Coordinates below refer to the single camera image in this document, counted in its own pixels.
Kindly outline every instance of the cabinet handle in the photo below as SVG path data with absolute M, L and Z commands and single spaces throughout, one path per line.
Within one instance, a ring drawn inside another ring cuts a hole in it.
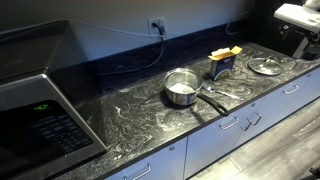
M 257 113 L 257 115 L 259 116 L 259 119 L 257 120 L 257 122 L 256 123 L 252 123 L 252 121 L 250 120 L 250 119 L 248 119 L 248 121 L 252 124 L 252 125 L 257 125 L 258 123 L 259 123 L 259 121 L 261 120 L 261 118 L 262 118 L 262 115 L 261 114 L 259 114 L 259 113 Z
M 221 126 L 221 125 L 219 124 L 219 126 L 221 127 L 221 129 L 223 129 L 223 130 L 229 129 L 229 128 L 231 128 L 232 126 L 234 126 L 234 125 L 236 125 L 236 124 L 238 124 L 238 123 L 240 122 L 240 119 L 239 119 L 239 118 L 237 118 L 237 117 L 234 117 L 234 118 L 236 119 L 236 121 L 235 121 L 234 123 L 230 124 L 230 125 L 227 126 L 227 127 L 223 127 L 223 126 Z
M 151 166 L 150 166 L 150 164 L 148 164 L 147 166 L 148 166 L 148 169 L 146 172 L 140 174 L 139 176 L 133 178 L 132 180 L 137 180 L 137 179 L 141 178 L 142 176 L 148 174 L 151 171 Z
M 292 91 L 283 91 L 283 92 L 285 94 L 291 94 L 291 93 L 293 93 L 293 92 L 295 92 L 295 91 L 297 91 L 299 89 L 299 86 L 297 86 L 297 85 L 293 85 L 293 87 L 295 87 L 295 89 L 293 89 Z
M 252 122 L 249 119 L 247 119 L 247 120 L 249 121 L 249 123 L 246 125 L 246 127 L 245 128 L 241 127 L 241 129 L 244 131 L 247 131 L 252 124 Z

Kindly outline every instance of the metal handle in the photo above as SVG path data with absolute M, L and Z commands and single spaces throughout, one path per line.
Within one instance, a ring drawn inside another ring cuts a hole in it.
M 141 178 L 142 176 L 148 174 L 151 171 L 151 166 L 150 166 L 150 164 L 148 164 L 147 166 L 148 166 L 148 169 L 146 172 L 140 174 L 139 176 L 133 178 L 132 180 L 137 180 L 137 179 Z
M 243 100 L 242 97 L 239 97 L 239 96 L 236 96 L 236 95 L 233 95 L 233 94 L 229 94 L 229 93 L 224 92 L 224 91 L 216 91 L 216 92 L 217 92 L 217 93 L 220 93 L 220 94 L 223 94 L 223 95 L 226 95 L 226 96 L 229 96 L 229 97 L 231 97 L 232 99 L 238 99 L 238 100 L 240 100 L 240 101 Z
M 291 93 L 293 93 L 293 92 L 295 92 L 295 91 L 297 91 L 299 89 L 299 86 L 297 86 L 297 85 L 293 85 L 293 87 L 295 87 L 295 89 L 293 89 L 292 91 L 283 91 L 283 92 L 285 94 L 291 94 Z
M 247 131 L 252 124 L 252 122 L 249 119 L 247 119 L 247 120 L 249 121 L 249 123 L 246 125 L 246 127 L 245 128 L 241 127 L 241 129 L 244 131 Z
M 237 118 L 237 117 L 234 117 L 234 118 L 236 119 L 236 121 L 235 121 L 234 123 L 230 124 L 230 125 L 227 126 L 227 127 L 223 127 L 223 126 L 219 125 L 219 126 L 221 127 L 221 129 L 223 129 L 223 130 L 229 129 L 229 128 L 231 128 L 232 126 L 234 126 L 234 125 L 236 125 L 236 124 L 238 124 L 238 123 L 240 122 L 240 119 L 239 119 L 239 118 Z
M 248 119 L 248 121 L 252 124 L 252 125 L 257 125 L 258 123 L 259 123 L 259 121 L 261 120 L 261 118 L 262 118 L 262 115 L 261 114 L 259 114 L 259 113 L 257 113 L 257 115 L 259 116 L 259 119 L 257 120 L 257 122 L 256 123 L 252 123 L 252 121 L 250 120 L 250 119 Z

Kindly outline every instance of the black marble countertop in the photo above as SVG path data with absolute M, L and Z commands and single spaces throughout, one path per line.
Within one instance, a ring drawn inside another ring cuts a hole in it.
M 80 111 L 88 124 L 97 129 L 107 152 L 56 179 L 104 179 L 221 118 L 201 99 L 188 107 L 171 103 L 163 85 L 163 78 L 169 70 L 178 67 L 193 69 L 214 88 L 243 97 L 244 100 L 239 101 L 202 90 L 203 94 L 233 112 L 320 64 L 320 60 L 295 60 L 254 43 L 219 34 L 212 36 L 212 33 L 204 32 L 197 34 L 197 38 L 192 37 L 192 41 L 182 38 L 165 42 L 162 59 L 152 67 L 136 72 L 103 75 L 101 67 L 108 67 L 107 60 L 93 65 L 91 68 L 98 69 L 99 96 L 95 101 L 99 106 L 91 105 Z M 212 81 L 208 75 L 211 61 L 207 56 L 213 50 L 235 45 L 243 51 L 237 55 L 231 75 Z M 159 49 L 153 47 L 152 51 L 157 54 Z M 281 63 L 284 73 L 266 76 L 247 68 L 246 62 L 250 58 L 269 55 Z M 139 61 L 139 55 L 127 56 Z

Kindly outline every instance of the gray wall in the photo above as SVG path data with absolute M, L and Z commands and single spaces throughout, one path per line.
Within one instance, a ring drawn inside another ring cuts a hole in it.
M 148 34 L 147 21 L 164 17 L 171 39 L 229 22 L 254 0 L 0 0 L 0 31 L 73 19 L 112 29 Z M 158 38 L 105 31 L 73 22 L 90 60 L 145 46 Z

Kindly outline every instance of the microwave window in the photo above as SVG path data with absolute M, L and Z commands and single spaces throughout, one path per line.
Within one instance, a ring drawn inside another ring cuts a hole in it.
M 56 101 L 2 111 L 0 121 L 0 179 L 93 143 Z

